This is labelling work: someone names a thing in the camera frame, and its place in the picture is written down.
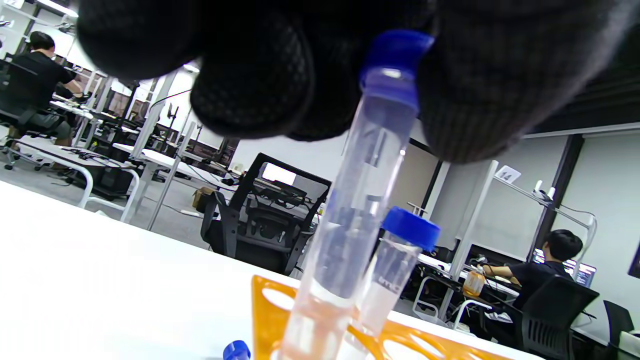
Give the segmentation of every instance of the monitor screen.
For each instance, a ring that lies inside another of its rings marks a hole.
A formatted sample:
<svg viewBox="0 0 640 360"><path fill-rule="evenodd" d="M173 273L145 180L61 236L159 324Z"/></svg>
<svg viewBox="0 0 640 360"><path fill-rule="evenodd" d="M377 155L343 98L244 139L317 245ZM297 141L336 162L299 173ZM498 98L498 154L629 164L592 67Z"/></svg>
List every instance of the monitor screen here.
<svg viewBox="0 0 640 360"><path fill-rule="evenodd" d="M296 179L296 174L274 164L268 163L264 167L262 178L271 181L280 181L288 185L293 185L293 182Z"/></svg>
<svg viewBox="0 0 640 360"><path fill-rule="evenodd" d="M540 249L533 250L533 262L538 264L542 264L545 262L545 254L542 252L542 250ZM569 259L565 261L563 265L566 272L568 272L571 276L573 276L573 270L575 269L575 261ZM587 264L580 264L579 271L580 272L578 273L578 278L575 280L575 282L587 288L590 287L591 281L593 281L593 276L596 273L596 268Z"/></svg>

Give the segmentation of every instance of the man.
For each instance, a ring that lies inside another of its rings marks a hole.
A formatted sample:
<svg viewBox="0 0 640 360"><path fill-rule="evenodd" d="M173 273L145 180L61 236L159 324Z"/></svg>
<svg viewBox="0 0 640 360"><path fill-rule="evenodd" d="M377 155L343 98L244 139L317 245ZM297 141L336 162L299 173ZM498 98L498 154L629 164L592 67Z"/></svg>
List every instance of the man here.
<svg viewBox="0 0 640 360"><path fill-rule="evenodd" d="M8 72L9 85L2 95L3 103L22 111L30 107L47 109L58 83L69 89L74 97L83 97L83 90L74 77L64 67L51 60L56 50L53 38L40 31L34 31L29 36L29 45L31 52L14 57L12 63L38 74L37 83L31 74L11 66ZM57 119L42 114L35 114L29 120L31 124L43 127L49 127L54 121ZM10 129L10 134L14 138L24 135L14 127ZM68 122L60 123L53 135L56 137L56 145L71 145L71 126Z"/></svg>
<svg viewBox="0 0 640 360"><path fill-rule="evenodd" d="M555 230L545 237L542 245L542 251L545 254L545 262L522 263L509 266L483 266L485 275L501 276L511 279L513 283L522 286L520 295L513 302L513 307L521 309L531 296L540 289L540 287L551 277L560 275L569 280L573 280L571 275L564 269L563 261L569 260L576 256L582 250L582 240L569 230ZM512 331L513 324L498 320L484 319L485 321L493 321L494 325L499 326L505 331ZM491 335L484 331L481 326L478 314L475 313L463 321L471 332L478 338L491 340Z"/></svg>

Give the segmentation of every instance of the black shirt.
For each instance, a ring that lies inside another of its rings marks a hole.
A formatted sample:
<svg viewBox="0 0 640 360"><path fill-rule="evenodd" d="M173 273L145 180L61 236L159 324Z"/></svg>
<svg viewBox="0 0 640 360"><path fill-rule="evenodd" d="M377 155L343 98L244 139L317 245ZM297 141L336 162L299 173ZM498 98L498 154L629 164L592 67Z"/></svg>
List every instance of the black shirt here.
<svg viewBox="0 0 640 360"><path fill-rule="evenodd" d="M74 77L47 55L34 51L18 55L12 63L33 71L30 74L22 69L9 66L9 85L3 97L17 106L49 107L51 95L58 83L67 84Z"/></svg>
<svg viewBox="0 0 640 360"><path fill-rule="evenodd" d="M522 285L520 296L513 302L513 307L517 309L521 309L531 295L553 275L560 275L573 280L571 275L564 270L564 265L556 261L547 261L544 264L522 263L509 265L509 269Z"/></svg>

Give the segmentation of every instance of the black glove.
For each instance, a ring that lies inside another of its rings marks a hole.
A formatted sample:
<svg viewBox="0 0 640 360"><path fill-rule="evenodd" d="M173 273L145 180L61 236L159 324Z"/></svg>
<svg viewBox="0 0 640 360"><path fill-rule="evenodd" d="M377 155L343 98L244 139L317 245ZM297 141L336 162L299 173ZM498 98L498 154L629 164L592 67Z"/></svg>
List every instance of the black glove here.
<svg viewBox="0 0 640 360"><path fill-rule="evenodd" d="M351 124L369 42L435 33L417 78L423 130L447 161L503 151L602 69L636 0L83 0L82 47L122 79L196 58L193 111L225 136L316 141Z"/></svg>

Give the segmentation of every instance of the white table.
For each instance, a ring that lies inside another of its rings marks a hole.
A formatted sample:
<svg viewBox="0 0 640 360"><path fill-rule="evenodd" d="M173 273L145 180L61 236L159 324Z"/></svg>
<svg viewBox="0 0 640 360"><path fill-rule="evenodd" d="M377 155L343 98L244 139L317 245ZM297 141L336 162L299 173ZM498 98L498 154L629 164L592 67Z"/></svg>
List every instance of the white table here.
<svg viewBox="0 0 640 360"><path fill-rule="evenodd" d="M90 153L92 155L100 156L93 151L89 151L86 149L78 149L67 146L58 146L53 145L51 143L42 143L42 142L33 142L28 139L25 140L16 140L16 143L20 145L24 145L26 147L30 147L36 151L34 154L37 158L48 159L51 162L58 163L60 165L64 165L66 167L72 168L79 173L81 173L86 181L84 186L83 196L78 203L78 207L84 209L89 202L97 202L98 204L102 204L108 206L113 209L120 210L122 212L120 216L120 221L128 222L131 217L129 216L129 212L131 211L131 206L133 204L133 198L135 198L138 189L140 188L140 177L138 173L135 172L134 168L123 164L119 161L115 160L102 160L99 158L90 158L90 159L81 159L78 155L69 152L69 149L73 150L81 150L83 152ZM36 169L39 170L42 168L42 164L36 166ZM121 206L115 204L113 202L107 201L100 197L92 197L91 191L93 190L93 175L88 170L89 168L111 168L111 169L119 169L125 172L128 172L132 176L133 188L131 189L131 195L129 200L125 204L125 206Z"/></svg>
<svg viewBox="0 0 640 360"><path fill-rule="evenodd" d="M131 153L133 151L133 146L124 145L122 143L114 143L113 147L122 151L126 151L128 153ZM138 191L136 198L134 199L133 211L131 212L130 216L133 216L138 212L140 204L142 203L142 199L144 199L144 196L147 193L147 189L149 188L149 184L151 183L154 172L156 172L159 167L171 168L175 161L174 158L170 158L167 155L149 149L142 150L141 159L146 163L145 169L142 173L142 176L140 177L141 190ZM220 176L216 176L202 169L189 166L183 162L180 162L180 164L178 165L178 172L209 183L213 186L218 187L219 189L228 191L235 191L237 189L237 186L228 186L221 183L220 181L222 180L222 178Z"/></svg>
<svg viewBox="0 0 640 360"><path fill-rule="evenodd" d="M445 273L449 272L449 270L451 269L451 264L447 264L444 263L443 261L437 260L432 258L431 256L427 256L425 254L420 254L420 256L418 257L418 261L420 261L421 263L425 264L425 265L429 265L432 268L437 268L437 269L441 269L443 270ZM469 271L467 270L462 270L462 272L460 273L460 277L463 279L467 279L467 275L469 274ZM502 282L509 282L507 279L504 278L500 278L498 277L497 280L502 281ZM494 279L489 279L487 278L486 280L486 285L487 287L497 290L501 293L504 293L506 295L512 296L512 297L517 297L519 296L519 292L499 284L497 281L494 281Z"/></svg>
<svg viewBox="0 0 640 360"><path fill-rule="evenodd" d="M299 285L4 182L0 193L11 204L0 208L10 224L0 237L0 359L217 359L234 340L253 348L255 274ZM34 204L47 214L37 226L24 216ZM510 359L540 359L389 318Z"/></svg>

